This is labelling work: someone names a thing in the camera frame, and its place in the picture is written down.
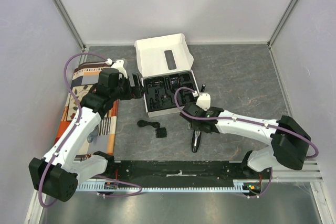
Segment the white clipper kit box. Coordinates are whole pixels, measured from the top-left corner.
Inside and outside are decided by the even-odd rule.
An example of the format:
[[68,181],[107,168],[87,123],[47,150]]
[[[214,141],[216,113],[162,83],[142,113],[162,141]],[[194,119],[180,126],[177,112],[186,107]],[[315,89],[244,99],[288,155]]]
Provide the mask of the white clipper kit box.
[[[144,100],[148,117],[179,112],[174,94],[180,87],[198,91],[192,70],[191,55],[184,34],[140,39],[134,43],[138,70],[145,88]],[[191,80],[181,83],[180,75],[189,74]]]

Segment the black cylindrical battery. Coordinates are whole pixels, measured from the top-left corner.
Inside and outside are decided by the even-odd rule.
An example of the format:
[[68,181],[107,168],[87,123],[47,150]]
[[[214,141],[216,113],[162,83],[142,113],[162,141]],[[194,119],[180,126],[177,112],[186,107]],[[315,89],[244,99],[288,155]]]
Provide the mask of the black cylindrical battery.
[[202,84],[201,93],[203,93],[205,91],[205,88],[206,88],[206,84]]

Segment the black silver hair clipper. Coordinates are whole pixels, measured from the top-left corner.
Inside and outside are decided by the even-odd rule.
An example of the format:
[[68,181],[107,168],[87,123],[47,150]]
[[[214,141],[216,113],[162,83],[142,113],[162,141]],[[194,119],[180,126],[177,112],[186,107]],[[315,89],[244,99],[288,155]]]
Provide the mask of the black silver hair clipper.
[[193,153],[197,153],[201,143],[202,132],[200,130],[193,129],[191,123],[188,124],[188,129],[193,130],[191,139],[191,151]]

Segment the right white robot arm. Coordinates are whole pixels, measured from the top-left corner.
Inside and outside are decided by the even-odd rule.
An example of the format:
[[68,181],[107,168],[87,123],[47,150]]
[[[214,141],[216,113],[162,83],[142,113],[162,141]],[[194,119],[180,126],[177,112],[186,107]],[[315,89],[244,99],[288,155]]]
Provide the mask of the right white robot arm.
[[180,116],[196,131],[240,135],[266,144],[265,148],[245,155],[240,172],[248,179],[274,166],[302,170],[311,142],[308,133],[286,115],[279,120],[257,119],[213,106],[205,111],[189,103]]

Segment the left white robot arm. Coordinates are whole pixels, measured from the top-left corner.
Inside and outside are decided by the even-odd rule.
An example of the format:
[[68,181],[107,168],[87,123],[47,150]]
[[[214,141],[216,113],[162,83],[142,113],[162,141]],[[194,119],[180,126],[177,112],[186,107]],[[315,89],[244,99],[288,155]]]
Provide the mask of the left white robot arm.
[[48,207],[43,195],[66,202],[79,184],[95,176],[111,178],[114,175],[115,165],[109,162],[113,159],[109,154],[96,152],[78,164],[74,163],[74,159],[89,134],[117,100],[139,99],[142,96],[139,85],[130,85],[124,67],[100,71],[98,82],[78,102],[78,111],[58,142],[43,158],[33,158],[28,165],[42,207]]

